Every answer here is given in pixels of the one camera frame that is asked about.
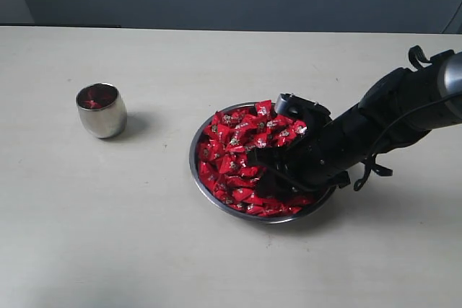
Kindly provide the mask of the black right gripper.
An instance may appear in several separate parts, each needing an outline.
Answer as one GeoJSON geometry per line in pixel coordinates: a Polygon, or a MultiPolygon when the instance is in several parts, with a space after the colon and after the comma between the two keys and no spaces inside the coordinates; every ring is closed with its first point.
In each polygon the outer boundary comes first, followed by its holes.
{"type": "Polygon", "coordinates": [[[256,183],[259,198],[288,201],[293,184],[307,191],[348,185],[348,168],[361,162],[372,146],[372,110],[356,104],[335,119],[305,123],[305,134],[285,147],[254,148],[249,166],[265,172],[256,183]]]}

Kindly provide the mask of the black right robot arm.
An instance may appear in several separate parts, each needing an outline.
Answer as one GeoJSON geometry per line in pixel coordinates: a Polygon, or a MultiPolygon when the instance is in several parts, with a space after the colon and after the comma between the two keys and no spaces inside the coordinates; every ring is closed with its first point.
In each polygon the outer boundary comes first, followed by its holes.
{"type": "Polygon", "coordinates": [[[370,174],[390,177],[379,154],[414,145],[430,131],[461,123],[461,54],[447,50],[427,58],[409,49],[413,66],[397,68],[376,82],[354,106],[335,119],[327,108],[293,94],[281,94],[277,115],[303,121],[305,133],[289,145],[253,149],[248,164],[265,169],[256,192],[286,198],[350,184],[347,170],[364,165],[354,183],[361,190],[370,174]]]}

